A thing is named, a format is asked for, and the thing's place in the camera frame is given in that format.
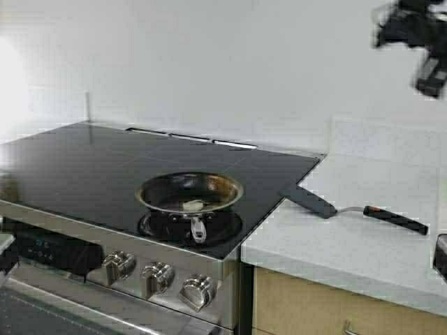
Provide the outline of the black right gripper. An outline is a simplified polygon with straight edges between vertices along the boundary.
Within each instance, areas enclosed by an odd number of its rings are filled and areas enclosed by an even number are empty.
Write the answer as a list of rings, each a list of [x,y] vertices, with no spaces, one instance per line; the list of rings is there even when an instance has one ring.
[[[443,1],[396,1],[385,22],[378,22],[373,48],[404,43],[423,48],[427,57],[418,69],[414,88],[430,98],[441,97],[446,85],[446,11],[434,10]]]

